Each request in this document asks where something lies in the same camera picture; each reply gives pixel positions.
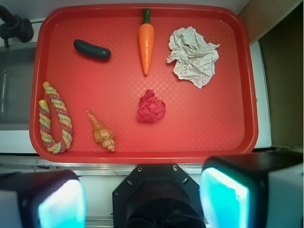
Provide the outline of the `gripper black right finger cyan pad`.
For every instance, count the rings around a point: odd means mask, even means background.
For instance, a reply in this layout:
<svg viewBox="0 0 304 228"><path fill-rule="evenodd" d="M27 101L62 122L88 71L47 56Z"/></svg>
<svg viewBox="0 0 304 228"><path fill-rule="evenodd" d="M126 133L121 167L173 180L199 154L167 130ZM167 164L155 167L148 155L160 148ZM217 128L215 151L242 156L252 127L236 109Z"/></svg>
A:
<svg viewBox="0 0 304 228"><path fill-rule="evenodd" d="M211 156L199 196L213 228L301 228L304 225L304 156L254 152Z"/></svg>

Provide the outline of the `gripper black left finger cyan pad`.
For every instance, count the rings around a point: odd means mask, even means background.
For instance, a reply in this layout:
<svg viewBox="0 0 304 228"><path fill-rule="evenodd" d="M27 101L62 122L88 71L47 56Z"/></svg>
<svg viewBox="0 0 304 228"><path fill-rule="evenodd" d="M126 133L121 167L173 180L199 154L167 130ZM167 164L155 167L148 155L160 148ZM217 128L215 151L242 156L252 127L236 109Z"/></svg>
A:
<svg viewBox="0 0 304 228"><path fill-rule="evenodd" d="M2 228L83 228L86 194L73 171L0 176Z"/></svg>

